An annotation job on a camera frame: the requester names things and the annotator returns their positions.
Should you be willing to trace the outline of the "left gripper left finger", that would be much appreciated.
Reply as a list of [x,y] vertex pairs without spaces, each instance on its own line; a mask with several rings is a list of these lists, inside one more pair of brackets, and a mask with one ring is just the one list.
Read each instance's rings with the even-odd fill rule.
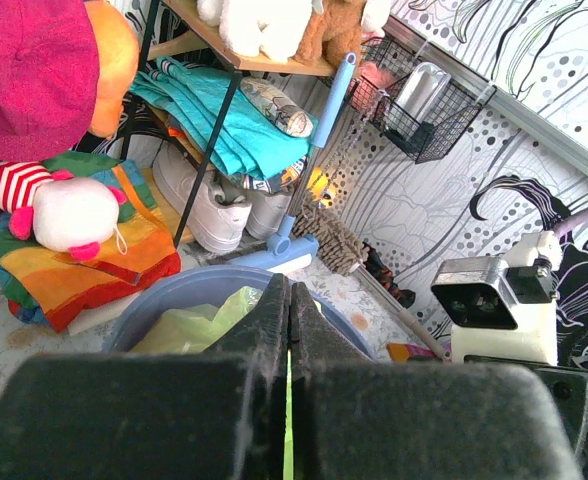
[[159,435],[180,424],[165,390],[185,362],[132,350],[25,361],[0,396],[0,479],[148,479]]

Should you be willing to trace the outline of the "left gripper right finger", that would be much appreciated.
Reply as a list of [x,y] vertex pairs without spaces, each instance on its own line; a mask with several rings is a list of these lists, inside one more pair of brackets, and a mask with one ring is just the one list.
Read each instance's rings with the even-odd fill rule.
[[547,387],[513,364],[379,363],[292,289],[298,479],[578,479]]

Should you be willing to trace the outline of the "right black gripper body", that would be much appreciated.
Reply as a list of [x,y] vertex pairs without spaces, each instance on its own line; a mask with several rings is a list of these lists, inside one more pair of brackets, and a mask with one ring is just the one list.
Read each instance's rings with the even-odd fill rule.
[[575,458],[588,479],[588,370],[545,363],[468,355],[469,362],[520,365],[532,370],[553,396]]

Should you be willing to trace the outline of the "green plastic trash bag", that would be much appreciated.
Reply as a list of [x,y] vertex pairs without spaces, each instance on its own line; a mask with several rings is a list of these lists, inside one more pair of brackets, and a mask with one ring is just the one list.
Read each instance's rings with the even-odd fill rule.
[[185,358],[166,388],[175,430],[159,435],[148,479],[292,479],[289,284],[244,286],[216,307],[169,308],[132,347]]

